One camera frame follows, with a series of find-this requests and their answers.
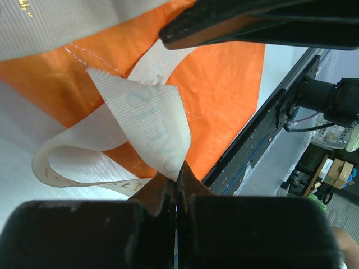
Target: orange plastic sheet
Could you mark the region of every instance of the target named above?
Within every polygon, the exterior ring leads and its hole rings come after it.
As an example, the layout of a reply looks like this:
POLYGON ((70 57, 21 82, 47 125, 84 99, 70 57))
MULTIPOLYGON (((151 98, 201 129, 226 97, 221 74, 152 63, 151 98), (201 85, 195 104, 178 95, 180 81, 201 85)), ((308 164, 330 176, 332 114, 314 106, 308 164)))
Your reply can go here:
MULTIPOLYGON (((0 79, 71 127, 103 104, 88 67, 126 78, 159 30, 192 0, 173 0, 133 20, 51 52, 0 62, 0 79)), ((191 53, 167 81, 177 85, 191 130, 187 161, 202 179, 254 114, 264 45, 230 42, 191 53)), ((105 154, 140 178, 155 171, 129 143, 105 154)))

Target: orange bag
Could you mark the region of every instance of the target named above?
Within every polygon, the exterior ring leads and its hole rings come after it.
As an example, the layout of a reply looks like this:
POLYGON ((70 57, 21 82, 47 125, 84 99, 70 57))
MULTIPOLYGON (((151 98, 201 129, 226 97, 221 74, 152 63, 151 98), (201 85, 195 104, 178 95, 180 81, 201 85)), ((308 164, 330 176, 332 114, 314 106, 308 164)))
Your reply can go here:
MULTIPOLYGON (((103 104, 88 67, 126 78, 159 30, 193 1, 173 0, 133 20, 51 52, 0 62, 0 79, 71 127, 103 104)), ((191 130, 188 161, 202 179, 256 110, 264 44, 230 42, 196 49, 167 81, 179 88, 191 130)), ((105 154, 140 178, 148 167, 129 143, 105 154)))

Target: strap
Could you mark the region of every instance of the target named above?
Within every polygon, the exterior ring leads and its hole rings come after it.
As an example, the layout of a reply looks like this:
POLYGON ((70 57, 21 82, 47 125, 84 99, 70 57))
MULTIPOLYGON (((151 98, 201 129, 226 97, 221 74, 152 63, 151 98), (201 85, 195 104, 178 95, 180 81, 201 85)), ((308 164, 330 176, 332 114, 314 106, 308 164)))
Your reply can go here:
POLYGON ((46 52, 168 0, 0 0, 0 61, 46 52))
MULTIPOLYGON (((144 82, 162 77, 163 83, 194 49, 169 51, 158 40, 139 60, 129 78, 144 82)), ((106 104, 38 149, 33 158, 35 176, 54 187, 98 185, 132 196, 149 179, 81 183, 56 173, 48 161, 51 151, 60 146, 105 151, 130 140, 148 165, 176 180, 190 145, 188 122, 177 88, 124 80, 94 69, 88 73, 106 104)))

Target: black cable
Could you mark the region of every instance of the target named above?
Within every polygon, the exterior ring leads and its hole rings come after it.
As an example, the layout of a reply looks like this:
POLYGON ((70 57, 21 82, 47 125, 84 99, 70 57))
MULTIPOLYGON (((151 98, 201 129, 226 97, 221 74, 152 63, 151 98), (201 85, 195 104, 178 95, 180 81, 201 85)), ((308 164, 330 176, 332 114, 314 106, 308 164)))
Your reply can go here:
POLYGON ((331 127, 334 126, 335 123, 327 123, 324 125, 320 125, 320 126, 316 126, 316 127, 311 127, 311 128, 304 128, 304 129, 291 129, 288 126, 288 122, 286 122, 284 124, 284 130, 286 130, 288 133, 304 133, 304 132, 310 132, 310 131, 316 131, 316 130, 320 130, 320 129, 324 129, 327 127, 331 127))

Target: brown box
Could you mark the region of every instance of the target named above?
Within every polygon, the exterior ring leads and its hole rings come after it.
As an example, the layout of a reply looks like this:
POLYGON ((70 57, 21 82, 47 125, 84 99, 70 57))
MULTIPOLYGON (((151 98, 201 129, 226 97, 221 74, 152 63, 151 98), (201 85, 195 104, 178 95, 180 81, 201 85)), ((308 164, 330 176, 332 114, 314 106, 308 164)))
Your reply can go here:
POLYGON ((347 161, 335 159, 332 167, 325 177, 324 182, 333 185, 338 189, 342 189, 346 184, 354 165, 347 161))

